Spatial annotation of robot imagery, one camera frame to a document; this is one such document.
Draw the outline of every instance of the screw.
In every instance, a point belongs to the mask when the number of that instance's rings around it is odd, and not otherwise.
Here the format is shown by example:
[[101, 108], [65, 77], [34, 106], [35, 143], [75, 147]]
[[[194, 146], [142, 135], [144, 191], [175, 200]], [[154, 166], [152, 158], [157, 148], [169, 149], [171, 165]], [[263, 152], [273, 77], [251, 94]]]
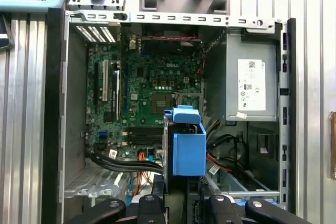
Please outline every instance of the screw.
[[111, 201], [110, 207], [117, 207], [119, 203], [117, 201]]
[[260, 203], [258, 201], [253, 201], [252, 205], [254, 205], [255, 207], [262, 207], [262, 203]]
[[223, 201], [224, 197], [223, 196], [216, 196], [215, 199], [218, 200], [218, 201]]
[[147, 196], [145, 200], [152, 201], [154, 200], [153, 196]]

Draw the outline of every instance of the red wire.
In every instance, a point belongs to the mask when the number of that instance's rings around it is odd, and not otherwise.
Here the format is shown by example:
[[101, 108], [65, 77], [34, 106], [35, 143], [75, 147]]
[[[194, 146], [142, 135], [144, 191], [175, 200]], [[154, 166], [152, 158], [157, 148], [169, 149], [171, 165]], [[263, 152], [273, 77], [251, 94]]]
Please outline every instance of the red wire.
[[150, 39], [163, 39], [163, 40], [192, 40], [192, 39], [199, 39], [197, 36], [188, 36], [188, 37], [164, 37], [164, 36], [152, 36], [152, 35], [137, 35], [143, 38], [150, 38]]
[[210, 155], [206, 155], [206, 159], [209, 160], [210, 162], [214, 163], [215, 165], [218, 165], [221, 169], [226, 170], [228, 172], [232, 172], [232, 170], [228, 167], [222, 166], [219, 164], [217, 161], [215, 161]]

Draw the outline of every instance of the white connector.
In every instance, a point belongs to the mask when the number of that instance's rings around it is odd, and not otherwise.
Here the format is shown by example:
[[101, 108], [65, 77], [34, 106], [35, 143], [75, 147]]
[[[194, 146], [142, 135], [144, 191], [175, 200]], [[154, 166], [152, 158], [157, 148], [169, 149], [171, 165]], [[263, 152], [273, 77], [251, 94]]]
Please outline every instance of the white connector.
[[102, 101], [107, 102], [109, 90], [109, 60], [103, 61], [103, 95]]

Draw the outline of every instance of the pcie slot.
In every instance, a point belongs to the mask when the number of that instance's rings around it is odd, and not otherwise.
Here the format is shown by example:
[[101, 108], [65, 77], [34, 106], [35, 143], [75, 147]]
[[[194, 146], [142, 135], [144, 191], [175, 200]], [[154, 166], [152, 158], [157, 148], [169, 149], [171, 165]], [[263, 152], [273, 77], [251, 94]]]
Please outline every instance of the pcie slot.
[[94, 63], [94, 72], [93, 72], [93, 103], [96, 107], [98, 106], [99, 100], [99, 63]]
[[120, 70], [115, 70], [112, 75], [112, 120], [119, 119], [119, 91], [120, 91]]
[[102, 101], [107, 102], [109, 90], [109, 60], [103, 61], [103, 94]]

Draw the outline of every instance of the metal shelf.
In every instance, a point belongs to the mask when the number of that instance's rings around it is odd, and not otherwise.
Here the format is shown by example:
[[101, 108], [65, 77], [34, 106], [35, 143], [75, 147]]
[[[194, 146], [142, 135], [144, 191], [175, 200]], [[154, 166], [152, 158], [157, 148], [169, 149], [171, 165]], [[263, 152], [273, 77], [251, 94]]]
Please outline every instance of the metal shelf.
[[87, 167], [69, 183], [64, 191], [65, 198], [74, 196], [111, 196], [120, 198], [125, 196], [130, 174], [115, 173], [100, 167]]

